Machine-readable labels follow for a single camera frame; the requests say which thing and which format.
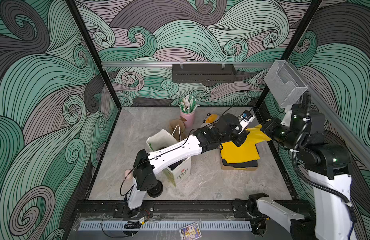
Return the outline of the yellow paper napkin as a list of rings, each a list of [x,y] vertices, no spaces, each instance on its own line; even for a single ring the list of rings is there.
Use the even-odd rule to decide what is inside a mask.
[[[262,124],[259,124],[253,128],[246,129],[248,135],[247,135],[247,141],[249,141],[252,144],[258,144],[261,142],[269,142],[272,139],[268,137],[265,133],[261,131]]]

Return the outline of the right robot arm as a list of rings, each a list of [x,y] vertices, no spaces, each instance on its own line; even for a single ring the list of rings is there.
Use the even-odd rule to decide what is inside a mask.
[[[249,196],[249,210],[261,219],[252,225],[254,233],[272,219],[294,240],[354,240],[357,218],[350,200],[351,154],[339,144],[324,141],[324,114],[312,108],[310,100],[292,105],[282,120],[264,121],[261,132],[291,153],[297,177],[313,188],[314,216],[306,216],[296,205],[285,206],[267,194]]]

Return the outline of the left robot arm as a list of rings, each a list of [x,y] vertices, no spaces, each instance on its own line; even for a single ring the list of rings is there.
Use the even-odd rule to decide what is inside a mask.
[[[212,127],[196,129],[186,139],[174,145],[150,153],[140,150],[131,170],[134,181],[127,201],[129,209],[140,208],[149,191],[155,195],[162,193],[163,187],[156,175],[170,165],[215,150],[224,143],[232,142],[240,147],[248,135],[246,128],[254,119],[255,116],[249,111],[244,111],[238,117],[225,114]]]

